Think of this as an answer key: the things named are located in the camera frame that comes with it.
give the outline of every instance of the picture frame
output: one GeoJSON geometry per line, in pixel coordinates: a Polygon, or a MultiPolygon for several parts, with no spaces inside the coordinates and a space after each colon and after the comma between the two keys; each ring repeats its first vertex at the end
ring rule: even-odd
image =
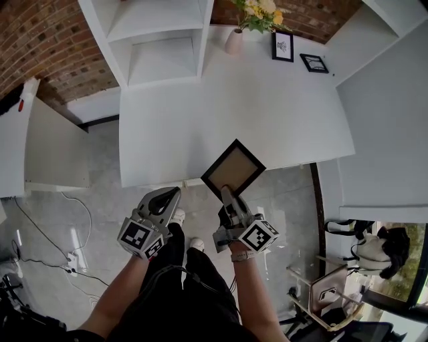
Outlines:
{"type": "Polygon", "coordinates": [[[305,53],[301,53],[300,57],[302,58],[303,63],[305,63],[306,69],[308,69],[309,72],[329,73],[320,56],[306,55],[305,53]]]}
{"type": "Polygon", "coordinates": [[[221,188],[223,185],[228,185],[234,196],[238,197],[264,170],[266,170],[266,167],[238,139],[235,139],[206,173],[202,175],[201,180],[221,200],[221,188]],[[224,168],[233,159],[233,155],[236,152],[243,157],[240,163],[224,168]],[[233,166],[233,172],[225,172],[230,170],[231,166],[233,166]]]}
{"type": "Polygon", "coordinates": [[[272,59],[294,63],[294,41],[291,33],[272,33],[272,59]]]}

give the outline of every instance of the watch strap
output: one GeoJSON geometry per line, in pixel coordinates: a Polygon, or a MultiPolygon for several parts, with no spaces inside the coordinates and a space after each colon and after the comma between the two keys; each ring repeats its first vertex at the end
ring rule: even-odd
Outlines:
{"type": "Polygon", "coordinates": [[[232,260],[232,262],[234,263],[235,261],[245,261],[248,260],[250,258],[253,258],[257,255],[256,252],[254,252],[253,250],[243,250],[241,252],[238,253],[233,253],[230,258],[232,260]]]}

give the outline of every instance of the desk surface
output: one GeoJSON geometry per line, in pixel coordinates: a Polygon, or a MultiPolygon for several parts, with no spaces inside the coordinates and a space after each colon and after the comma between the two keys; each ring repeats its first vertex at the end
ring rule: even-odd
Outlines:
{"type": "Polygon", "coordinates": [[[268,169],[353,154],[331,75],[309,73],[298,55],[322,49],[302,39],[288,63],[270,44],[246,41],[233,57],[209,41],[200,83],[123,91],[122,185],[198,178],[236,138],[268,169]]]}

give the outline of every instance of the white sneaker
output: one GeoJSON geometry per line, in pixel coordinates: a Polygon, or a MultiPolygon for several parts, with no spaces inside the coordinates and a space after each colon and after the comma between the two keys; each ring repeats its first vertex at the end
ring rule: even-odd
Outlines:
{"type": "Polygon", "coordinates": [[[205,244],[201,238],[192,238],[192,241],[190,242],[190,248],[195,248],[203,252],[205,250],[205,244]]]}
{"type": "Polygon", "coordinates": [[[177,208],[175,210],[174,216],[170,219],[169,223],[178,223],[180,226],[183,226],[185,217],[186,217],[185,211],[181,208],[177,208]]]}

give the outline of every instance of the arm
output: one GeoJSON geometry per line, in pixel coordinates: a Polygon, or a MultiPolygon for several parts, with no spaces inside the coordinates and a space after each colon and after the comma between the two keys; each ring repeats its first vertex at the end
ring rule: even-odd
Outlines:
{"type": "Polygon", "coordinates": [[[104,291],[88,320],[79,329],[91,331],[106,339],[129,304],[137,298],[147,268],[148,261],[132,256],[104,291]]]}
{"type": "MultiPolygon", "coordinates": [[[[235,253],[248,248],[241,242],[233,242],[230,244],[230,249],[232,253],[235,253]]],[[[236,262],[233,267],[242,325],[261,342],[288,341],[278,323],[276,312],[261,280],[255,259],[236,262]]]]}

